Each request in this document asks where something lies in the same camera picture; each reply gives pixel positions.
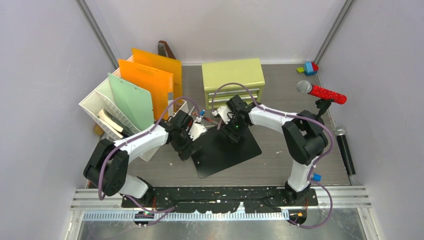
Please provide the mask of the black clipboard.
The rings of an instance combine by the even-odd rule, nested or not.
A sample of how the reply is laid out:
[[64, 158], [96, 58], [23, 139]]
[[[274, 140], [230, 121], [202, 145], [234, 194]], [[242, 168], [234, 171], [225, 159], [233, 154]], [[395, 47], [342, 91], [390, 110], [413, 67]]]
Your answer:
[[249, 129], [234, 142], [216, 126], [207, 130], [194, 142], [200, 149], [191, 158], [198, 177], [207, 178], [262, 154], [262, 150]]

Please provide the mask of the mint green clipboard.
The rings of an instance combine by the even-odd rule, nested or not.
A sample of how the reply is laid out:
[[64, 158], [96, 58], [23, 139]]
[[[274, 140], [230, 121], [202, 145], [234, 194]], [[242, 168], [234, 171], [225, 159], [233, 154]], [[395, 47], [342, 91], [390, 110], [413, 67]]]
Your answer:
[[108, 79], [115, 105], [139, 131], [148, 129], [154, 123], [151, 93], [111, 73]]

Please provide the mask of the Nineteen Eighty-Four dark book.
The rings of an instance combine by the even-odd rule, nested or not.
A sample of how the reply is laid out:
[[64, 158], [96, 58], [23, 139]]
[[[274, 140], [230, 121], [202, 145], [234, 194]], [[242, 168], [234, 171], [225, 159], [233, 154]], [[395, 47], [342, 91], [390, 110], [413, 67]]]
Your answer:
[[109, 113], [106, 109], [102, 109], [97, 114], [97, 117], [105, 123], [110, 129], [118, 135], [120, 139], [130, 137], [134, 132], [119, 121], [114, 115]]

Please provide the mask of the thick orange binder folder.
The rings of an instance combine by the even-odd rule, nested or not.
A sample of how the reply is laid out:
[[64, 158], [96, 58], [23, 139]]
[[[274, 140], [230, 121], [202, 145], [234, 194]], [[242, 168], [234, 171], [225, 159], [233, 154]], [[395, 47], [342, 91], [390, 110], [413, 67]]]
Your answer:
[[118, 64], [121, 78], [150, 92], [154, 119], [158, 120], [163, 112], [168, 118], [172, 110], [167, 107], [174, 100], [174, 75], [123, 59]]

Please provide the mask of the white plastic file rack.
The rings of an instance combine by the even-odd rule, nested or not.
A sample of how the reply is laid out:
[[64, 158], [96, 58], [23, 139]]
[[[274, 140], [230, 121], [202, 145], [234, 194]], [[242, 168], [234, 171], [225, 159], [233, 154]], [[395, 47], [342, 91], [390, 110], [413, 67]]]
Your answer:
[[[133, 56], [131, 56], [126, 61], [134, 62]], [[118, 69], [116, 69], [111, 74], [121, 78], [120, 67], [118, 67]], [[94, 120], [94, 122], [104, 130], [105, 135], [112, 140], [120, 140], [123, 138], [119, 138], [119, 136], [114, 133], [108, 125], [106, 125], [98, 118], [98, 113], [102, 109], [106, 109], [109, 113], [115, 116], [125, 126], [130, 128], [134, 132], [134, 134], [141, 132], [131, 123], [131, 121], [128, 120], [128, 118], [116, 106], [108, 76], [88, 96], [86, 96], [79, 103], [79, 105]]]

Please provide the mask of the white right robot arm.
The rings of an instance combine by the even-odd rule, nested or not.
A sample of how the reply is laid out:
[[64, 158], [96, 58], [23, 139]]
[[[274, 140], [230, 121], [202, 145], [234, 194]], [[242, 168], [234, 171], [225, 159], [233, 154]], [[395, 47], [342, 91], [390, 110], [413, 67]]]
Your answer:
[[213, 115], [221, 118], [221, 131], [235, 143], [250, 126], [262, 126], [283, 134], [293, 159], [290, 176], [284, 184], [285, 198], [291, 205], [299, 205], [305, 199], [316, 162], [329, 144], [319, 115], [307, 110], [283, 112], [255, 101], [246, 103], [238, 95], [214, 110]]

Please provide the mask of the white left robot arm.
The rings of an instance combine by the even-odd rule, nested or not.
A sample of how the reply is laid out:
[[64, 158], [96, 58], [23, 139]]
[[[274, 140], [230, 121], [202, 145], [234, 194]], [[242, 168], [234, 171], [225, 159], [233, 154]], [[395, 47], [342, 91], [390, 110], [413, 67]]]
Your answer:
[[130, 137], [110, 141], [102, 139], [95, 147], [84, 177], [100, 191], [100, 198], [115, 194], [129, 195], [141, 207], [153, 202], [149, 184], [128, 174], [129, 164], [146, 152], [170, 144], [182, 161], [201, 149], [197, 139], [207, 132], [201, 118], [178, 111], [169, 120], [160, 119], [150, 128]]

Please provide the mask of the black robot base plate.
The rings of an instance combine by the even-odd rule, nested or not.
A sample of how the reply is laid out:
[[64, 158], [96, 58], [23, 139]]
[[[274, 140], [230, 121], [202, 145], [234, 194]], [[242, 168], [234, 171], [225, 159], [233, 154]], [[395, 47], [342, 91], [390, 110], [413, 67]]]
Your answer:
[[284, 187], [277, 186], [223, 186], [223, 187], [151, 187], [141, 198], [124, 195], [123, 208], [152, 208], [164, 213], [205, 214], [234, 213], [243, 208], [248, 214], [276, 213], [281, 207], [318, 206], [314, 189], [309, 189], [298, 200], [289, 197]]

